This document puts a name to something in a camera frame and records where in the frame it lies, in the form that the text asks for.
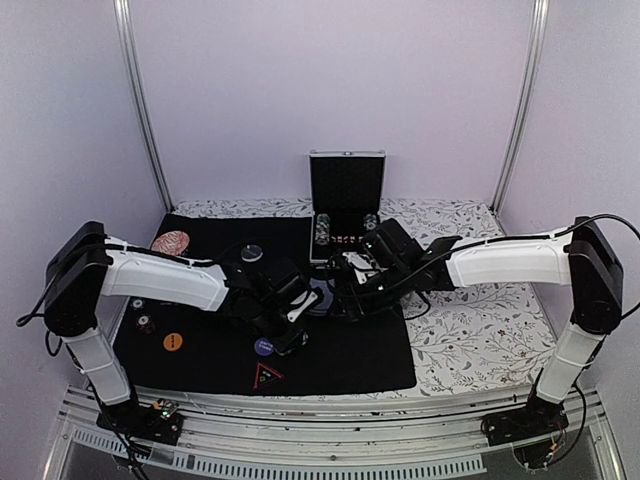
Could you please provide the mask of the clear round dealer button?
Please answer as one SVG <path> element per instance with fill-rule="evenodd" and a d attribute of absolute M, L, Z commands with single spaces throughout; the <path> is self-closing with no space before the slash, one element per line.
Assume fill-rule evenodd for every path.
<path fill-rule="evenodd" d="M 257 262 L 263 257 L 263 249 L 256 244 L 247 244 L 241 249 L 240 257 L 247 263 Z"/>

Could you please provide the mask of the orange big blind button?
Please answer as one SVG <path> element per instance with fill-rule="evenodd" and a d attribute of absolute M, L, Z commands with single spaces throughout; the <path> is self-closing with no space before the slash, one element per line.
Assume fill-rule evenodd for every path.
<path fill-rule="evenodd" d="M 183 336 L 180 333 L 172 332 L 164 337 L 162 345 L 166 351 L 176 352 L 182 348 L 183 343 Z"/>

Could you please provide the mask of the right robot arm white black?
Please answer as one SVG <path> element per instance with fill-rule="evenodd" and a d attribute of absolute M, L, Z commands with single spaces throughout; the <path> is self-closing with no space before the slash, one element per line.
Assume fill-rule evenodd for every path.
<path fill-rule="evenodd" d="M 597 225 L 600 219 L 578 217 L 569 227 L 524 236 L 439 237 L 426 247 L 390 219 L 364 236 L 362 253 L 329 259 L 338 274 L 328 286 L 353 320 L 388 310 L 411 293 L 424 296 L 490 283 L 570 287 L 570 319 L 526 404 L 482 420 L 488 435 L 537 436 L 567 426 L 563 402 L 569 390 L 629 315 L 623 309 L 623 267 Z"/>

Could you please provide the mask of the red brown poker chip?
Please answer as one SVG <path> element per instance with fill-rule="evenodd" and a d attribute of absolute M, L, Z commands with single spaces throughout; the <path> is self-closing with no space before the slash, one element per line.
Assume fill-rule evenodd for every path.
<path fill-rule="evenodd" d="M 155 331 L 155 324 L 150 315 L 140 315 L 136 319 L 136 328 L 142 334 L 149 335 Z"/>

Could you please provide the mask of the purple small blind button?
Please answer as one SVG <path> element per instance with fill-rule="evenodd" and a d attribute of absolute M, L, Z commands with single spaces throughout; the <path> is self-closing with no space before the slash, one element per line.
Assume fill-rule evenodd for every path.
<path fill-rule="evenodd" d="M 275 352 L 275 347 L 267 338 L 262 337 L 254 342 L 254 351 L 261 357 L 268 357 Z"/>

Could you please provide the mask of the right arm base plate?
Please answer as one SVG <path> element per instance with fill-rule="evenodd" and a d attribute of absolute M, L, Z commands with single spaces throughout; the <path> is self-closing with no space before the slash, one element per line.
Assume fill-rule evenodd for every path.
<path fill-rule="evenodd" d="M 529 399 L 520 408 L 485 415 L 480 424 L 490 446 L 560 432 L 569 426 L 563 403 Z"/>

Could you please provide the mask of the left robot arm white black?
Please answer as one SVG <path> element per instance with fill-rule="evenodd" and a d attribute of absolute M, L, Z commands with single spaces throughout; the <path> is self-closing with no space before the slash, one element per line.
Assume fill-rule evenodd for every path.
<path fill-rule="evenodd" d="M 128 434 L 148 426 L 148 412 L 95 314 L 103 296 L 164 301 L 220 313 L 254 327 L 286 355 L 306 343 L 301 315 L 323 297 L 288 258 L 265 272 L 236 263 L 171 256 L 111 237 L 89 221 L 67 241 L 46 269 L 45 288 L 23 327 L 43 319 L 61 339 L 94 388 L 107 416 Z"/>

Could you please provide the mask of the dark green poker chip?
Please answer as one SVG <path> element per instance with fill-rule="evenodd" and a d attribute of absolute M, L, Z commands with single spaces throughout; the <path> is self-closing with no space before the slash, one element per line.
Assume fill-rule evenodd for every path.
<path fill-rule="evenodd" d="M 130 307 L 133 310 L 142 310 L 145 306 L 145 301 L 141 298 L 132 299 L 130 302 Z"/>

